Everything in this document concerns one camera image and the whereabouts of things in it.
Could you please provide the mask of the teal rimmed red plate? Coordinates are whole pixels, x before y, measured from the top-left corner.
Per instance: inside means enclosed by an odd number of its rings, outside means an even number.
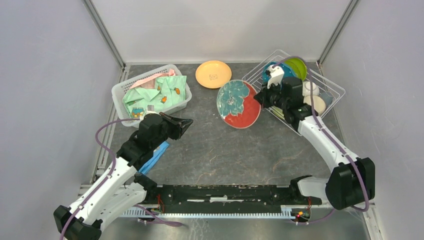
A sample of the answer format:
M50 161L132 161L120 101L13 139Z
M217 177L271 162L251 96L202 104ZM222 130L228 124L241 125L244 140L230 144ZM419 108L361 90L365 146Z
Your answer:
M260 103L254 99L256 94L256 90L246 81L230 80L218 90L218 114L233 128L249 128L257 121L262 109Z

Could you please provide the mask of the aluminium corner post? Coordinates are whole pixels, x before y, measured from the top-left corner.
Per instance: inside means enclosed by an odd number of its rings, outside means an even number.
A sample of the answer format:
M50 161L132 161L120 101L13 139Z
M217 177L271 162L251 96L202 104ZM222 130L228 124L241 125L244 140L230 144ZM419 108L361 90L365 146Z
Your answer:
M351 15L357 8L358 4L360 3L360 0L350 0L348 2L347 7L345 8L342 16L340 17L338 23L336 24L330 38L328 39L320 57L317 60L318 66L322 66L324 61L327 59L330 51L332 50L334 44L339 39L340 35L342 34L342 31L344 30L346 24L348 23Z
M89 13L90 17L92 18L94 24L96 25L97 29L100 32L100 35L102 36L103 40L105 41L107 47L109 48L110 52L112 53L112 56L114 57L117 64L120 66L122 70L125 69L126 63L124 59L122 58L121 54L119 53L119 50L117 46L115 45L109 31L106 28L106 25L104 24L99 12L97 11L94 3L92 0L82 0L87 12Z

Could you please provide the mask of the aluminium corner post left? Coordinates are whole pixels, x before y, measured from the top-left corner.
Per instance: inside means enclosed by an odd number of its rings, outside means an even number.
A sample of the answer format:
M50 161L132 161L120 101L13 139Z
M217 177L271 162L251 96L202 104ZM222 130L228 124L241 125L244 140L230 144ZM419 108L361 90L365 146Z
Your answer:
M94 24L96 25L97 29L100 32L100 35L102 36L103 40L105 41L107 47L109 48L110 52L112 53L112 56L114 57L117 64L120 66L122 70L125 69L126 63L124 59L122 58L121 54L119 53L119 50L117 46L115 45L109 31L106 28L106 25L104 24L99 12L97 11L94 3L92 0L82 0L87 12L89 13L90 17L92 18Z

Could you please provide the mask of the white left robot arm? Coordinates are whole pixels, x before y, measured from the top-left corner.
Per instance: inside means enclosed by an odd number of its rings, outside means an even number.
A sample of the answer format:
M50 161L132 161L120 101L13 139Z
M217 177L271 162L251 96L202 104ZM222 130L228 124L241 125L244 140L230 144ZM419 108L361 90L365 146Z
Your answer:
M103 231L136 204L153 203L157 190L137 176L128 189L118 189L135 175L167 139L178 140L193 123L192 119L172 117L163 112L148 112L117 153L101 177L70 206L60 205L53 213L60 239L98 240Z

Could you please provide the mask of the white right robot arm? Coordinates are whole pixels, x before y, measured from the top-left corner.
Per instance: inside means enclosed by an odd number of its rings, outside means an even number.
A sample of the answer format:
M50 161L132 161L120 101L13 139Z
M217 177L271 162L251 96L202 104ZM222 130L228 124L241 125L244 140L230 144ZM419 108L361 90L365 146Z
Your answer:
M303 81L297 77L272 77L255 95L262 107L277 107L284 120L304 137L324 159L330 170L328 178L303 176L294 180L289 199L302 204L309 197L328 201L336 210L353 208L366 212L375 197L376 166L349 150L326 127L315 110L315 100L304 102Z

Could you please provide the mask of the orange plate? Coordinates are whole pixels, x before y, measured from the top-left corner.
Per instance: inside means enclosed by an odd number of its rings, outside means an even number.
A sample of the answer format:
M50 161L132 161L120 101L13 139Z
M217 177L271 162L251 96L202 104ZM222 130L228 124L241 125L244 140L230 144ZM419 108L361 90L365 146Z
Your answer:
M208 89L219 89L232 78L230 67L219 60L202 63L195 71L197 82Z

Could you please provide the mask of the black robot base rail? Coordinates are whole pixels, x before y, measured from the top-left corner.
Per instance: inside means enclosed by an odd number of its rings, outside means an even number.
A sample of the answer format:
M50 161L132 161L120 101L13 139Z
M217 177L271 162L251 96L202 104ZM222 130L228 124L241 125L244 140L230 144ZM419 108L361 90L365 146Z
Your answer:
M322 204L292 185L159 185L143 174L134 183L147 191L142 204L164 207L166 214L276 214L281 206Z

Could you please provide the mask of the pink cloth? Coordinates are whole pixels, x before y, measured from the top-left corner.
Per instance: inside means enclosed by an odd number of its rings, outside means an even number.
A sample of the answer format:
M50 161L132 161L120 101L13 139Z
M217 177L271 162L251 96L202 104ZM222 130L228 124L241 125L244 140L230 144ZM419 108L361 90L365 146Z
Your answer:
M137 80L129 89L130 90L134 88L157 89L157 87L155 87L157 78L171 77L171 76L176 76L176 72L173 69L170 69L168 72L155 73L151 76Z

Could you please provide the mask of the lime green plate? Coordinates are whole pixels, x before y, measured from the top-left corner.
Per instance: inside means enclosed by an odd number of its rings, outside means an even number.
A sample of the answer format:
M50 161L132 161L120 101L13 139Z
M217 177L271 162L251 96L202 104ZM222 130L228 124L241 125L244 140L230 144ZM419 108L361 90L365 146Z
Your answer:
M304 81L308 74L308 68L305 62L299 57L291 57L284 61L286 65L288 65L296 74L296 76Z

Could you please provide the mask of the blue dotted plate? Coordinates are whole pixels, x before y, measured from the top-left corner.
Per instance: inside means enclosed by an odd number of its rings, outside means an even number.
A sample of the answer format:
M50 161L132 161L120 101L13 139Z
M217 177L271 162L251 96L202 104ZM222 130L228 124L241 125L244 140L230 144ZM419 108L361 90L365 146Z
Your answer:
M267 65L265 65L265 67L263 68L263 71L262 71L262 74L261 74L261 76L262 76L262 84L263 85L265 85L264 84L264 78L266 77L265 70L270 65L279 65L280 67L282 67L282 69L284 70L284 76L283 76L283 78L286 78L286 77L297 77L296 74L294 73L294 71L288 65L286 65L285 63L278 63L278 62L275 62L275 61L271 61Z

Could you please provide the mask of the aluminium corner post right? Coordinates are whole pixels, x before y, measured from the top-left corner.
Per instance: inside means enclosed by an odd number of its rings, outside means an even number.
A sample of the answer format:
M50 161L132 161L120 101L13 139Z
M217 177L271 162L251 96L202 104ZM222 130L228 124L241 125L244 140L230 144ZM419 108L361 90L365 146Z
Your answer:
M345 8L342 16L340 17L338 23L336 24L330 38L328 39L320 57L317 60L318 66L322 66L324 61L327 59L330 51L332 50L334 44L339 39L340 35L342 34L342 31L344 30L346 24L348 23L351 15L357 8L358 4L360 3L360 0L350 0L348 2L347 7Z

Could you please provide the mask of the green interior mug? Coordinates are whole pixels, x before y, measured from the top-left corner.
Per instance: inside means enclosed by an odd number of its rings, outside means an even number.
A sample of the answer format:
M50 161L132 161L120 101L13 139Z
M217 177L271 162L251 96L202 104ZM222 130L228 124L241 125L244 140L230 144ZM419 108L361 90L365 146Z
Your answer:
M312 106L312 101L314 110L321 116L327 108L325 101L318 95L307 95L303 98L303 102L307 105Z

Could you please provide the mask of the green printed cloth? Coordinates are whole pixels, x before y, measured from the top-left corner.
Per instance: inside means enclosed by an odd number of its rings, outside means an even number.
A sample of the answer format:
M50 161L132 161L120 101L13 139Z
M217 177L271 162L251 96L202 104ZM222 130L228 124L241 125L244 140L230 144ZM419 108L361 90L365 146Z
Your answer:
M153 105L156 112L163 112L186 99L186 83L185 75L159 77L155 82L157 89L128 89L122 103L132 118L139 118L148 105Z

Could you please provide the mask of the white round bowl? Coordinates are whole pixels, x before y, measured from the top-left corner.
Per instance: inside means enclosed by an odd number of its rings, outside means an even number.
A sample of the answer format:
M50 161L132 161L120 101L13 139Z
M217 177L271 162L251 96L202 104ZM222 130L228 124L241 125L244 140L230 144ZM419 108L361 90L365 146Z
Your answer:
M305 80L302 84L302 95L304 97L310 96L310 95L319 96L320 89L314 82Z

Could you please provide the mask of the blue printed cloth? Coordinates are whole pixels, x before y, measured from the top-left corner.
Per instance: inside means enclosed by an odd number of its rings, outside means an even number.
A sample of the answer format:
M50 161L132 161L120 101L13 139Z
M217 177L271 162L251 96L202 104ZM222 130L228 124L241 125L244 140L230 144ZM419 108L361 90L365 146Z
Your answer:
M153 157L149 159L138 171L139 173L146 175L158 162L158 160L161 158L161 156L164 154L164 152L169 147L169 143L167 141L164 141L160 144L154 151L153 151Z

